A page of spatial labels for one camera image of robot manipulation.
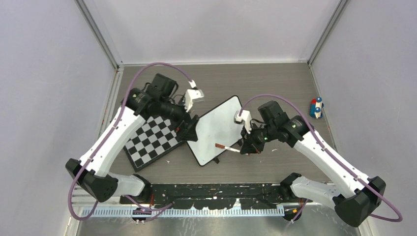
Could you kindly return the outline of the white whiteboard black frame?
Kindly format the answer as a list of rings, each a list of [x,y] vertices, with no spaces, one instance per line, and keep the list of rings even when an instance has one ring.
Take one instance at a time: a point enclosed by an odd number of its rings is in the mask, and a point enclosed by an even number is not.
[[[186,142],[199,166],[207,165],[225,151],[216,144],[231,147],[241,138],[243,125],[235,123],[235,114],[241,108],[240,98],[233,95],[200,117],[196,126],[198,140]]]

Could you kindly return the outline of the red white marker pen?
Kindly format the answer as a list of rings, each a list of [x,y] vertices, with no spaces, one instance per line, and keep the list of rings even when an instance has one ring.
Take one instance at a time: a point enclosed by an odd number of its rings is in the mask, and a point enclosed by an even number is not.
[[[215,143],[215,147],[219,148],[219,149],[224,149],[224,150],[229,150],[229,151],[233,151],[233,152],[237,152],[240,153],[240,150],[236,149],[236,148],[232,148],[232,147],[228,147],[225,145],[221,145],[219,143]]]

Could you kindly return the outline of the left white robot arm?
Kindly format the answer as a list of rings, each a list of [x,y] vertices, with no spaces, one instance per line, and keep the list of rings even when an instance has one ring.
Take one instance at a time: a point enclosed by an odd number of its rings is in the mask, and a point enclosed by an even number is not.
[[[180,103],[175,103],[171,96],[178,88],[177,82],[159,73],[144,89],[132,88],[94,145],[79,159],[67,161],[65,168],[75,184],[100,203],[121,195],[130,195],[140,204],[146,203],[151,191],[145,179],[113,174],[110,167],[127,141],[149,118],[169,120],[168,130],[175,132],[178,142],[198,140],[196,125],[199,117],[192,117],[190,111],[196,102],[203,100],[204,94],[194,81],[189,84],[191,88]]]

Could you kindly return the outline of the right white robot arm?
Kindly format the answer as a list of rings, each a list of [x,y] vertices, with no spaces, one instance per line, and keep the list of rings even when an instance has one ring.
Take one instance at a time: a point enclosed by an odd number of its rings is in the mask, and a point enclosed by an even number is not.
[[[278,140],[287,143],[311,160],[333,183],[334,187],[291,173],[280,182],[281,197],[293,202],[305,198],[335,210],[346,224],[358,227],[381,204],[386,188],[379,176],[369,177],[333,148],[302,116],[289,118],[276,101],[258,108],[260,126],[252,124],[249,111],[235,113],[235,123],[243,124],[239,140],[241,154],[259,154],[265,143]]]

